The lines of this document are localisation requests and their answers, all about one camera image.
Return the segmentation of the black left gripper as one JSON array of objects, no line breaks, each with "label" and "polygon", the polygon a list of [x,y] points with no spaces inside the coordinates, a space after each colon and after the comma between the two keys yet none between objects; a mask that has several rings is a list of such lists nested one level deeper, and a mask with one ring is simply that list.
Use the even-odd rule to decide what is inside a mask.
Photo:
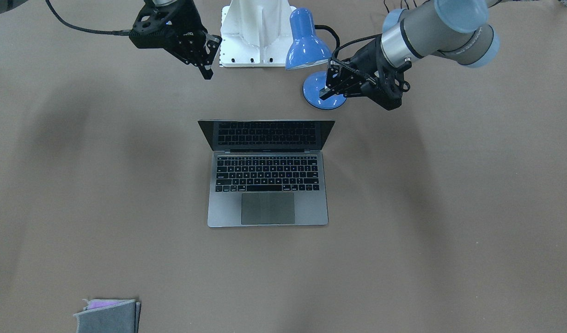
[{"label": "black left gripper", "polygon": [[[355,55],[340,60],[338,53],[357,42],[368,40]],[[411,68],[411,59],[406,57],[397,68],[385,58],[381,48],[381,36],[368,36],[340,45],[330,57],[326,83],[319,91],[321,100],[367,97],[374,103],[391,111],[402,105],[403,93],[410,90],[404,80],[404,72]]]}]

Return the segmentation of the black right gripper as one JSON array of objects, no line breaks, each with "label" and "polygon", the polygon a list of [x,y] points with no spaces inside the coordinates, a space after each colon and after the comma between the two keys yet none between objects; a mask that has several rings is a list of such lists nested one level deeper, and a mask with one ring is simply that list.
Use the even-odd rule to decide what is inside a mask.
[{"label": "black right gripper", "polygon": [[201,21],[192,0],[146,0],[130,31],[129,39],[139,49],[164,49],[182,63],[199,68],[204,80],[222,42]]}]

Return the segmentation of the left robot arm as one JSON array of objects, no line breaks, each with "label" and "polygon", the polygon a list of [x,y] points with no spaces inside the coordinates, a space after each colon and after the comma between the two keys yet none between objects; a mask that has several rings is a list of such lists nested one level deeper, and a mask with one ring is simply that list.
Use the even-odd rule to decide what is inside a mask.
[{"label": "left robot arm", "polygon": [[366,97],[386,110],[399,108],[410,90],[404,73],[427,56],[452,60],[468,68],[490,63],[500,38],[488,24],[495,0],[429,0],[414,9],[387,14],[383,31],[365,37],[365,46],[341,60],[340,47],[329,60],[325,81],[306,99],[315,107],[340,107],[347,98]]}]

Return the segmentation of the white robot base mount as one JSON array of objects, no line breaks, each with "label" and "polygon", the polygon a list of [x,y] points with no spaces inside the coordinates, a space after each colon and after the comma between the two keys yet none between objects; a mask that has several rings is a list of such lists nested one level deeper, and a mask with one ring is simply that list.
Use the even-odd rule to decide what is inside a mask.
[{"label": "white robot base mount", "polygon": [[295,9],[287,0],[232,0],[221,10],[220,66],[285,67]]}]

